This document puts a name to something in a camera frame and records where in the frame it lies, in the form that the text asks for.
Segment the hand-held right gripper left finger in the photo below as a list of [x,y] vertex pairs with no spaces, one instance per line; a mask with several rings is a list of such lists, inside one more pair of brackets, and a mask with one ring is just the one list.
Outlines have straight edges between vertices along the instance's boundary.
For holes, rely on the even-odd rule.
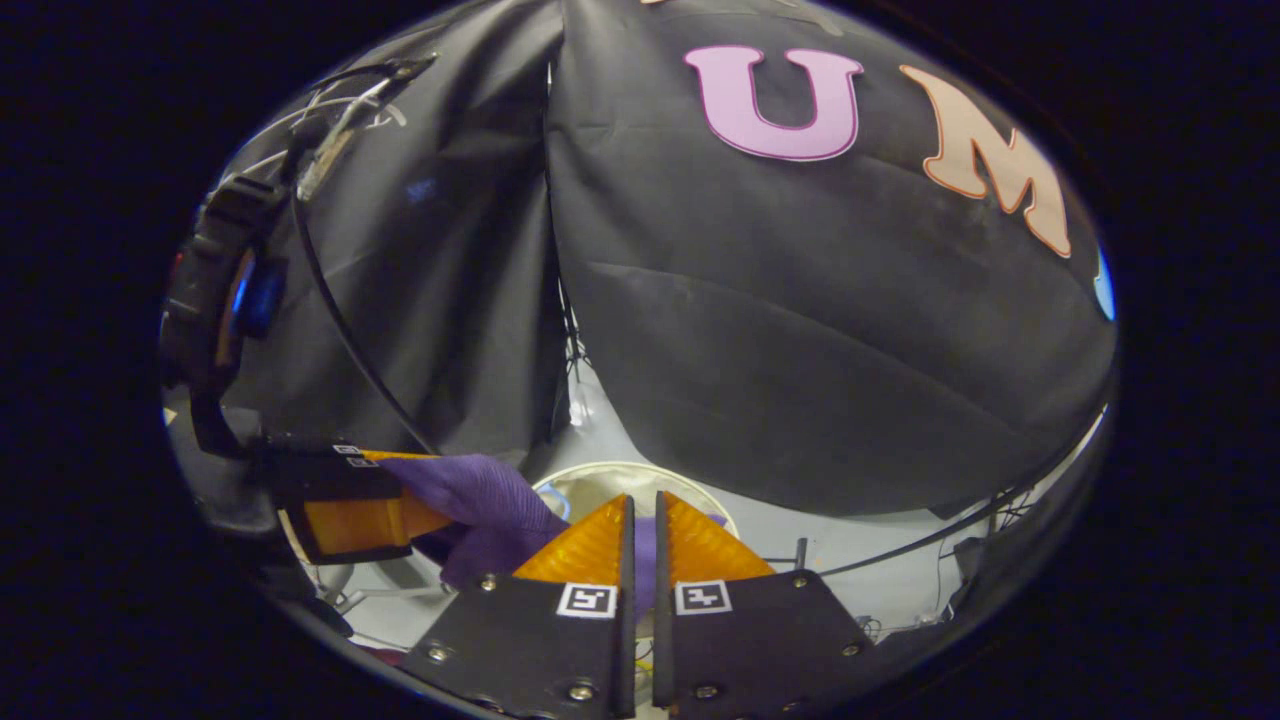
[[635,717],[635,520],[618,495],[518,570],[458,591],[402,669],[507,717]]

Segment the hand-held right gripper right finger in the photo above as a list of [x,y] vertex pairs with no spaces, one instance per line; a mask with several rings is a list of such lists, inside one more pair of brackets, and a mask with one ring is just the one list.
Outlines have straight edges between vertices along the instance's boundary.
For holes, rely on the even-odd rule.
[[814,571],[777,571],[678,496],[655,496],[652,702],[671,717],[817,717],[874,641]]

